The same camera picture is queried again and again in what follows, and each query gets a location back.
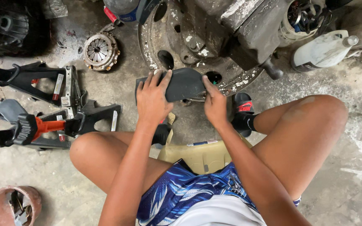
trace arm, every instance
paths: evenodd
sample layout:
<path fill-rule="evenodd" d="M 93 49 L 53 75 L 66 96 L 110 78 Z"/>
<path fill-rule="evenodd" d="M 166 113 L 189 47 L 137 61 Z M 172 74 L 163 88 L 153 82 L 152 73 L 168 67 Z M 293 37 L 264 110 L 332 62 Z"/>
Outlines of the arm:
<path fill-rule="evenodd" d="M 205 114 L 222 137 L 243 187 L 268 226 L 309 226 L 274 173 L 241 140 L 226 117 L 226 97 L 203 77 Z"/>
<path fill-rule="evenodd" d="M 161 70 L 154 76 L 153 73 L 149 73 L 146 82 L 141 82 L 138 86 L 138 123 L 111 183 L 98 222 L 99 226 L 135 225 L 153 135 L 160 120 L 173 108 L 173 104 L 168 103 L 164 97 L 172 71 L 169 70 L 158 85 L 161 73 Z"/>

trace concrete floor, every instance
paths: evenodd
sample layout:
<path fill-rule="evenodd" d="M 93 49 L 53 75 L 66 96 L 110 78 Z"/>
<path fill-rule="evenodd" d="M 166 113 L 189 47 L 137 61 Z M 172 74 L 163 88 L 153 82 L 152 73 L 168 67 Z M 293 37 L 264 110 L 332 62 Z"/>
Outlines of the concrete floor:
<path fill-rule="evenodd" d="M 100 106 L 123 104 L 118 131 L 132 131 L 138 119 L 133 94 L 135 79 L 149 71 L 140 57 L 136 24 L 114 30 L 121 51 L 118 64 L 109 73 L 93 72 L 83 63 L 78 48 L 110 21 L 103 13 L 102 2 L 64 2 L 69 16 L 53 20 L 52 38 L 61 40 L 68 49 L 58 48 L 54 42 L 43 56 L 0 58 L 0 68 L 41 59 L 49 67 L 75 65 L 88 98 L 97 100 Z M 75 30 L 76 37 L 66 36 L 65 30 Z M 290 68 L 288 60 L 299 45 L 279 50 L 282 57 L 275 63 L 285 71 L 282 79 L 273 81 L 263 74 L 246 91 L 253 97 L 257 112 L 312 94 L 329 94 L 344 101 L 349 109 L 345 133 L 304 192 L 299 211 L 315 226 L 362 226 L 362 57 L 299 74 Z M 0 95 L 2 92 L 5 98 L 18 100 L 29 113 L 57 110 L 45 102 L 29 101 L 27 96 L 7 87 L 0 90 Z M 177 116 L 173 125 L 175 144 L 220 139 L 207 121 L 202 103 L 188 107 L 177 103 L 173 113 Z M 6 128 L 9 124 L 0 121 L 0 130 Z M 263 138 L 254 132 L 248 140 L 255 144 Z M 151 154 L 157 156 L 158 150 L 152 148 Z M 73 167 L 67 150 L 0 148 L 0 187 L 5 185 L 29 185 L 40 191 L 43 210 L 37 226 L 96 225 L 105 199 L 105 194 Z"/>

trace white shirt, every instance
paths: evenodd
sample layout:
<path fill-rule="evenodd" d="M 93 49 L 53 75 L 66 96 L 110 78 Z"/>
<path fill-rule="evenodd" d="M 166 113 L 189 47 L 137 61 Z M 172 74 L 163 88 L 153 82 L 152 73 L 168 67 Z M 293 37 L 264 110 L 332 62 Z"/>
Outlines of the white shirt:
<path fill-rule="evenodd" d="M 170 226 L 266 226 L 259 213 L 232 195 L 194 204 Z"/>

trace leg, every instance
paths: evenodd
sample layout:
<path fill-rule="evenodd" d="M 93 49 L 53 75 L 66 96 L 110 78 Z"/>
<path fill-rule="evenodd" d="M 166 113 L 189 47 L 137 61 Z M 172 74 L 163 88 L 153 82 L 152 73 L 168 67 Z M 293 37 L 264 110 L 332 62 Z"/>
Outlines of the leg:
<path fill-rule="evenodd" d="M 71 146 L 71 161 L 83 175 L 107 193 L 132 136 L 133 132 L 84 134 Z M 171 163 L 149 158 L 143 193 L 171 166 Z"/>
<path fill-rule="evenodd" d="M 271 108 L 254 119 L 255 129 L 268 136 L 252 150 L 297 199 L 343 133 L 347 117 L 344 104 L 328 95 Z"/>

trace hand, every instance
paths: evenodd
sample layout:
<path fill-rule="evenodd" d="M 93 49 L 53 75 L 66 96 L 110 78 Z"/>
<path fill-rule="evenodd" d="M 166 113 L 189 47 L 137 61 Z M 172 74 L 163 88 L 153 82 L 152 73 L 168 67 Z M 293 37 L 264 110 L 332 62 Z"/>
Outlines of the hand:
<path fill-rule="evenodd" d="M 150 72 L 145 83 L 139 83 L 138 90 L 136 91 L 139 113 L 138 121 L 152 123 L 154 126 L 157 126 L 173 109 L 173 103 L 168 103 L 164 96 L 173 71 L 168 70 L 166 76 L 158 84 L 162 73 L 163 70 L 158 70 L 155 75 L 153 75 L 153 72 Z"/>
<path fill-rule="evenodd" d="M 205 114 L 212 125 L 218 129 L 227 124 L 226 97 L 214 86 L 206 75 L 202 77 L 206 87 Z"/>

